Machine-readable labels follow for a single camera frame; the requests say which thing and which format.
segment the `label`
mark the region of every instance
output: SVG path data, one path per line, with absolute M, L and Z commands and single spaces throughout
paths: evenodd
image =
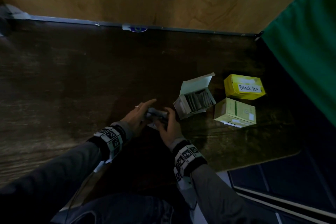
M 238 90 L 240 92 L 262 93 L 261 86 L 257 85 L 238 84 Z

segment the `green fabric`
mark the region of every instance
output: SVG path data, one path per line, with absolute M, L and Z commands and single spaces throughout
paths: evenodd
M 294 0 L 262 39 L 336 126 L 336 0 Z

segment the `dark wooden tabletop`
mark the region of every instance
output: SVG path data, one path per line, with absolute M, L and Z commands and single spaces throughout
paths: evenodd
M 157 98 L 155 108 L 173 108 L 183 81 L 212 72 L 209 89 L 217 102 L 225 98 L 223 79 L 231 73 L 260 77 L 267 92 L 245 101 L 256 107 L 256 125 L 216 122 L 213 108 L 181 121 L 185 137 L 214 170 L 300 150 L 291 114 L 279 101 L 278 78 L 267 76 L 272 67 L 249 37 L 21 21 L 0 38 L 0 61 L 2 185 L 85 142 L 140 102 Z M 125 147 L 124 159 L 146 153 L 141 163 L 150 168 L 165 158 L 161 146 L 140 151 L 139 142 Z M 151 148 L 146 142 L 142 147 Z

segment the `cardboard flap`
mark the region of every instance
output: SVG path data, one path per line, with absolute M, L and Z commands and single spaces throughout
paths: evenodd
M 209 85 L 212 76 L 214 75 L 215 75 L 214 73 L 211 73 L 197 77 L 195 79 L 191 79 L 189 81 L 184 81 L 181 86 L 180 95 L 188 94 L 190 92 L 206 88 Z

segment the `yellow box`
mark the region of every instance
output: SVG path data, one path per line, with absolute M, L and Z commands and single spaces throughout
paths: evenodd
M 215 105 L 214 120 L 237 128 L 257 123 L 254 106 L 230 98 Z
M 257 77 L 230 74 L 224 80 L 224 87 L 227 97 L 254 100 L 266 94 Z

